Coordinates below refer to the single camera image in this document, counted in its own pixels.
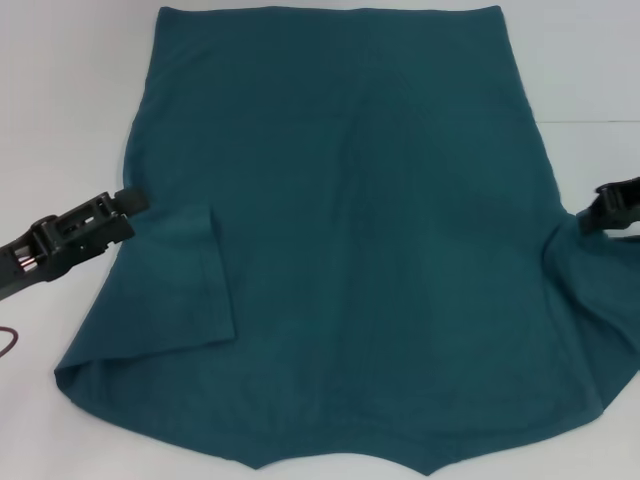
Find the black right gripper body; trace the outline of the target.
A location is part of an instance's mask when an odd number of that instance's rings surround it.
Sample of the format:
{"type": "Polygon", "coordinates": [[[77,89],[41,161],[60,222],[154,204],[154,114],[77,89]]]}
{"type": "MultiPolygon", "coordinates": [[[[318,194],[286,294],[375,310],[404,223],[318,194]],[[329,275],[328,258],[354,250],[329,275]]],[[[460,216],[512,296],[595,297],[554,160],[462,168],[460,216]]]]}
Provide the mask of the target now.
{"type": "Polygon", "coordinates": [[[613,182],[606,188],[610,230],[624,230],[639,221],[639,178],[613,182]]]}

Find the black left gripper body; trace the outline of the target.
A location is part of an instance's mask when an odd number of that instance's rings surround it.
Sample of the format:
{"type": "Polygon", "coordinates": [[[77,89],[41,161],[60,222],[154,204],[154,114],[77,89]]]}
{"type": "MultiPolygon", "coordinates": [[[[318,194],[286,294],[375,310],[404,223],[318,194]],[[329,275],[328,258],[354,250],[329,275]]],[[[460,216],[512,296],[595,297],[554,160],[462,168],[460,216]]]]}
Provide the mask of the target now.
{"type": "Polygon", "coordinates": [[[1,299],[37,283],[56,280],[76,265],[102,254],[100,227],[83,219],[52,215],[2,246],[1,299]]]}

